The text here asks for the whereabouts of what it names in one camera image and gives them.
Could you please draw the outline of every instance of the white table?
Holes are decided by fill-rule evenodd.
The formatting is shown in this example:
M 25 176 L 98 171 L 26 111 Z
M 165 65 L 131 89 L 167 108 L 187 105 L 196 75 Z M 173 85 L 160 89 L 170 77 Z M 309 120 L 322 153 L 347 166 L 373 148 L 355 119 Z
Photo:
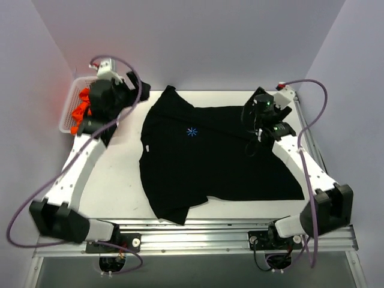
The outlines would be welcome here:
M 242 106 L 253 91 L 179 91 L 181 97 L 195 107 Z M 139 160 L 142 155 L 140 141 L 144 119 L 160 97 L 160 91 L 151 92 L 149 101 L 140 103 L 119 127 L 107 151 L 96 163 L 82 194 L 80 211 L 91 218 L 156 219 L 144 193 Z M 298 133 L 301 130 L 295 105 L 286 118 Z M 187 219 L 241 219 L 281 218 L 301 212 L 308 200 L 284 201 L 225 201 L 209 197 L 209 201 L 190 208 Z

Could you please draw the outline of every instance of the orange object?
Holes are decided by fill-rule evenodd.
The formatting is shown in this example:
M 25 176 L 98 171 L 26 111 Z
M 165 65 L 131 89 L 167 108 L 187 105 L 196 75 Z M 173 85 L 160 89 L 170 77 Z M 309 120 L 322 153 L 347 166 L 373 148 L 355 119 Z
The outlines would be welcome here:
M 71 127 L 71 134 L 75 135 L 79 129 L 79 125 L 83 121 L 84 113 L 87 110 L 88 106 L 91 104 L 89 101 L 89 88 L 84 88 L 80 94 L 79 98 L 83 100 L 80 105 L 78 105 L 73 111 L 72 111 L 72 118 L 76 121 L 76 126 Z M 88 116 L 91 116 L 91 111 L 88 110 L 87 112 Z

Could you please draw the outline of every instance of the t-shirt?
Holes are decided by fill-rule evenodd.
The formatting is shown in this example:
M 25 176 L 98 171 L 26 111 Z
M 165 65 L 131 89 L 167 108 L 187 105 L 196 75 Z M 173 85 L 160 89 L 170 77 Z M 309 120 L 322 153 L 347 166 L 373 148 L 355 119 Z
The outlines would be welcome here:
M 189 208 L 207 196 L 304 199 L 285 164 L 270 148 L 255 145 L 241 112 L 242 106 L 194 107 L 172 86 L 162 93 L 144 121 L 140 159 L 143 189 L 158 218 L 184 224 Z

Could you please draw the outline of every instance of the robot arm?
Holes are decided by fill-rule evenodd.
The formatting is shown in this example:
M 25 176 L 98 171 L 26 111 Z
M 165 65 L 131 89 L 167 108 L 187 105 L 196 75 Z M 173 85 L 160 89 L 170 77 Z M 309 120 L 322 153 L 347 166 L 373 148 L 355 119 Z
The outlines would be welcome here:
M 244 106 L 243 123 L 255 132 L 259 143 L 272 149 L 299 182 L 303 192 L 313 193 L 319 235 L 344 227 L 350 223 L 353 191 L 348 185 L 340 186 L 328 176 L 303 147 L 298 147 L 295 131 L 283 119 L 292 111 L 288 104 L 295 97 L 294 90 L 282 83 L 274 95 L 258 88 Z M 302 152 L 311 182 L 307 180 L 299 151 Z M 274 221 L 269 225 L 269 237 L 277 245 L 295 235 L 313 237 L 313 213 L 308 202 L 303 211 Z
M 97 160 L 106 150 L 117 124 L 92 139 L 82 152 L 80 149 L 95 131 L 116 119 L 123 108 L 133 103 L 137 96 L 131 90 L 137 88 L 137 79 L 132 73 L 127 73 L 129 81 L 118 76 L 112 59 L 103 60 L 95 68 L 97 80 L 91 84 L 89 92 L 92 116 L 84 115 L 64 167 L 75 156 L 78 156 L 77 161 L 57 179 L 42 201 L 32 201 L 29 213 L 42 236 L 75 243 L 110 241 L 119 245 L 120 231 L 117 224 L 89 219 L 79 212 L 84 187 Z M 142 82 L 142 88 L 140 99 L 146 100 L 151 87 Z
M 298 149 L 301 149 L 304 154 L 308 174 L 311 179 L 310 192 L 314 193 L 319 235 L 348 225 L 353 199 L 353 191 L 348 185 L 338 185 L 334 179 L 317 165 L 303 148 L 298 148 L 296 136 L 288 135 L 282 137 L 280 141 L 275 141 L 272 152 L 284 162 L 305 192 L 308 188 Z M 276 221 L 274 228 L 280 238 L 288 238 L 295 235 L 309 235 L 313 237 L 310 204 L 308 203 L 300 214 Z

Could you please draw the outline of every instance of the lavender wall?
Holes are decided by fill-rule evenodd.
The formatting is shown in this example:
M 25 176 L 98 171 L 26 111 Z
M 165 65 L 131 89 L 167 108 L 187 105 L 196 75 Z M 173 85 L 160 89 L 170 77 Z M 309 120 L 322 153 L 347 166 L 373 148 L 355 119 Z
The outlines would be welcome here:
M 304 77 L 344 0 L 32 0 L 71 69 L 98 53 L 154 89 L 252 90 Z
M 22 287 L 33 250 L 5 240 L 17 207 L 64 163 L 68 140 L 59 133 L 70 69 L 29 0 L 0 2 L 0 267 L 1 287 Z M 24 213 L 13 238 L 37 240 Z
M 369 287 L 383 287 L 384 18 L 381 0 L 347 0 L 307 77 L 329 89 L 313 128 L 331 175 L 355 192 L 352 223 Z M 321 108 L 317 87 L 299 90 L 307 119 Z

